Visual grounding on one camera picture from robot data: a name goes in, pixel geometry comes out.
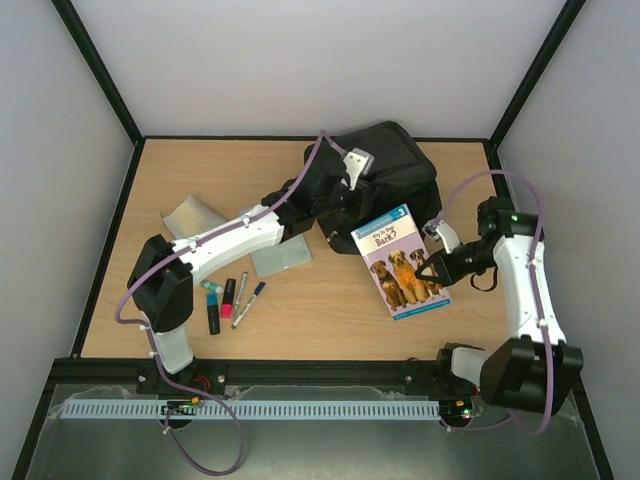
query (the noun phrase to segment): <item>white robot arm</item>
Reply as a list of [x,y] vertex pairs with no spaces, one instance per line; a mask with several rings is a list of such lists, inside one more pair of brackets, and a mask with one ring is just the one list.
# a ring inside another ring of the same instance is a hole
[[[541,319],[529,274],[529,252],[536,224],[536,215],[514,212],[509,200],[491,197],[478,207],[481,238],[476,242],[460,243],[455,231],[444,221],[425,228],[434,240],[442,240],[444,249],[431,255],[416,275],[449,286],[466,275],[482,274],[491,267],[498,269],[507,304],[506,342],[496,352],[447,344],[438,361],[441,369],[476,385],[489,404],[542,412],[546,362]],[[537,244],[533,261],[554,353],[555,413],[582,369],[582,352],[566,345],[553,311],[544,271],[544,241]],[[427,268],[436,275],[424,275]]]
[[302,188],[277,208],[274,206],[292,181],[244,215],[208,232],[173,243],[160,235],[147,241],[129,279],[129,287],[162,259],[187,250],[133,294],[136,306],[151,325],[158,354],[168,373],[175,374],[193,361],[184,328],[193,311],[193,286],[234,260],[278,245],[309,230],[316,218],[350,205],[352,197],[361,195],[357,191],[358,180],[369,171],[373,160],[368,153],[353,149],[342,158],[342,168],[332,169],[331,175],[326,175],[322,167],[309,170]]

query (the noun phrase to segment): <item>wooden tabletop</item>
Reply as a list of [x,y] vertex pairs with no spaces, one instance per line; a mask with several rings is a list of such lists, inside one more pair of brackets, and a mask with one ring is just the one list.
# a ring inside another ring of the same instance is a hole
[[[227,219],[259,203],[297,176],[309,141],[147,140],[82,351],[83,357],[148,358],[149,345],[136,326],[121,326],[113,312],[144,242],[166,239],[162,216],[189,194]],[[465,178],[487,169],[480,143],[430,143],[420,148],[435,164],[443,202]],[[478,203],[495,194],[490,178],[471,184],[447,220],[462,241],[477,238]],[[500,287],[478,292],[467,280],[451,287],[452,305],[393,321],[360,256],[337,255],[315,225],[305,234],[313,261],[265,278],[267,286],[240,327],[221,320],[209,335],[205,291],[195,288],[188,335],[198,358],[269,360],[433,360],[446,342],[495,349],[507,334]],[[430,252],[439,247],[427,241]],[[247,292],[258,279],[250,256],[211,275],[249,272]],[[490,283],[482,278],[478,283]],[[139,318],[133,302],[126,318]]]

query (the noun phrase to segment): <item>black frame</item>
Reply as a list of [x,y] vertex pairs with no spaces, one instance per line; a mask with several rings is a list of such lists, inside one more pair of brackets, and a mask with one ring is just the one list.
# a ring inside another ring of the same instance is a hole
[[[416,140],[427,142],[482,143],[487,156],[488,167],[494,169],[502,168],[498,155],[498,147],[515,122],[538,80],[543,75],[547,65],[552,60],[554,53],[571,28],[585,1],[586,0],[566,1],[490,138],[430,137],[416,138]],[[135,148],[107,234],[87,304],[80,321],[71,356],[70,358],[57,359],[53,363],[14,470],[12,478],[15,480],[24,478],[28,472],[40,429],[44,423],[56,385],[133,384],[136,383],[141,368],[145,368],[145,366],[151,367],[150,360],[79,358],[98,300],[98,294],[106,274],[129,193],[133,186],[133,180],[145,146],[145,141],[147,139],[158,138],[315,140],[315,137],[303,136],[143,136],[71,0],[51,0],[51,2],[76,42],[78,49],[93,72],[96,81],[101,86]],[[511,199],[506,179],[504,177],[492,177],[492,179],[497,195]],[[438,385],[429,384],[426,380],[427,372],[433,372],[435,369],[434,361],[291,362],[200,360],[199,362],[223,371],[227,385],[251,385],[256,383],[274,385],[370,385],[379,388],[401,389],[407,394],[429,394],[432,398],[438,400],[449,400],[453,398],[451,392],[442,390]],[[585,424],[587,439],[600,477],[603,479],[613,478],[611,467],[607,460],[581,380],[574,386],[573,394],[580,416]]]

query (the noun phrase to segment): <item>pen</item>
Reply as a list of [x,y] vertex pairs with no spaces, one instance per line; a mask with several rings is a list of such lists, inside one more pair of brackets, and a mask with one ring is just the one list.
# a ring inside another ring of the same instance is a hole
[[236,320],[231,325],[231,328],[237,328],[238,324],[240,323],[240,320],[242,320],[242,318],[247,314],[247,311],[249,310],[249,308],[251,308],[251,305],[253,305],[253,302],[256,301],[256,298],[258,298],[258,295],[260,295],[260,292],[262,291],[265,285],[266,283],[264,282],[260,282],[258,284],[258,286],[256,287],[256,290],[253,292],[253,295],[251,296],[251,298],[245,305],[244,309],[242,310],[242,313],[238,315],[238,318],[236,318]]
[[227,278],[224,284],[224,295],[222,296],[222,305],[220,305],[220,318],[231,318],[233,314],[233,293],[236,291],[236,280]]
[[240,300],[242,299],[242,294],[244,293],[244,287],[247,284],[247,278],[249,274],[247,272],[242,272],[242,280],[240,280],[240,288],[238,289],[238,296],[236,297],[236,303],[233,305],[233,313],[235,318],[238,318],[238,308],[240,308]]

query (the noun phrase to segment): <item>black bag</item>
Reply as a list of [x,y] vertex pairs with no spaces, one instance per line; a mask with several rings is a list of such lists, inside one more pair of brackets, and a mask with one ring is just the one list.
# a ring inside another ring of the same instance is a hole
[[[372,208],[368,213],[360,216],[360,212],[342,211],[318,219],[334,252],[359,254],[351,232],[403,203],[409,207],[418,229],[438,214],[442,203],[436,168],[399,124],[383,122],[333,139],[345,150],[360,148],[375,157],[369,173],[360,178],[373,190]],[[312,148],[305,150],[305,162]],[[336,155],[336,151],[323,142],[317,160]]]

